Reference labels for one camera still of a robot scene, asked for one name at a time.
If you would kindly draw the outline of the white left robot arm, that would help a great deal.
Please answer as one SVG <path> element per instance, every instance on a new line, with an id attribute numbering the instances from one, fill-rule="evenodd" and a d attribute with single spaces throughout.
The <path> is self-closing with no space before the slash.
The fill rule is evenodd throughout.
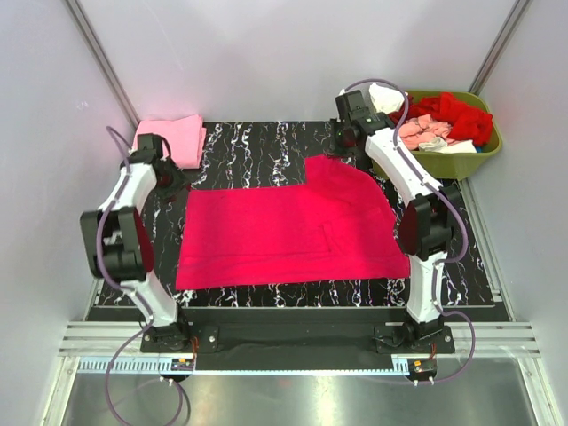
<path id="1" fill-rule="evenodd" d="M 140 212 L 151 193 L 169 201 L 188 187 L 185 174 L 170 159 L 124 164 L 105 201 L 80 216 L 93 277 L 122 291 L 150 326 L 162 327 L 161 341 L 172 351 L 190 344 L 192 330 L 178 321 L 178 305 L 154 271 L 154 248 Z"/>

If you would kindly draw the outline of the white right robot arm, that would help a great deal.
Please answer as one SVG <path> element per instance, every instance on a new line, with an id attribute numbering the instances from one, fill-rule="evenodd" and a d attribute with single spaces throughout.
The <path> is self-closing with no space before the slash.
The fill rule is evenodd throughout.
<path id="1" fill-rule="evenodd" d="M 359 154 L 377 163 L 405 205 L 397 243 L 410 261 L 409 323 L 403 341 L 411 351 L 424 351 L 435 340 L 443 308 L 439 301 L 444 263 L 454 231 L 465 230 L 454 206 L 457 192 L 432 177 L 414 158 L 388 119 L 375 116 L 334 120 L 333 154 Z"/>

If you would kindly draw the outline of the magenta t shirt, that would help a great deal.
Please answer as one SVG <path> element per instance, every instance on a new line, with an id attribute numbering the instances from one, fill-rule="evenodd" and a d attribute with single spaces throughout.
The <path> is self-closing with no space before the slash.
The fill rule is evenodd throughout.
<path id="1" fill-rule="evenodd" d="M 375 180 L 323 155 L 304 166 L 299 185 L 191 191 L 176 288 L 408 277 Z"/>

